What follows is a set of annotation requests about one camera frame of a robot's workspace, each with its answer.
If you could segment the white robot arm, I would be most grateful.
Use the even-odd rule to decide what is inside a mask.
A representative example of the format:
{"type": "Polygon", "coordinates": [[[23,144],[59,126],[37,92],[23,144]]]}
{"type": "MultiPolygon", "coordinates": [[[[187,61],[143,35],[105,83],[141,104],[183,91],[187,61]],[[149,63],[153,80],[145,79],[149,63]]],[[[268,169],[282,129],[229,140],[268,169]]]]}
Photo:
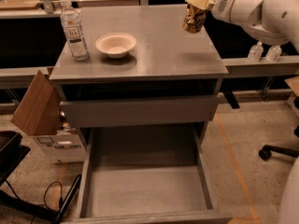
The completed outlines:
{"type": "Polygon", "coordinates": [[[299,51],[299,0],[185,0],[183,28],[198,33],[210,13],[216,20],[240,26],[257,43],[248,60],[276,62],[281,46],[291,43],[299,51]]]}

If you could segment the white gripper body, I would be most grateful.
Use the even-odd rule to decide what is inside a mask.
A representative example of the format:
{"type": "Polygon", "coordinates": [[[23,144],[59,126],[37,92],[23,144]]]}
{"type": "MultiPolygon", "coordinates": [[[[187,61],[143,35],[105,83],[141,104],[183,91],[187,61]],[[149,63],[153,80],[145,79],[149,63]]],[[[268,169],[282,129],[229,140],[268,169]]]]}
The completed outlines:
{"type": "Polygon", "coordinates": [[[211,14],[219,21],[236,23],[236,19],[233,17],[234,3],[235,0],[215,0],[211,14]]]}

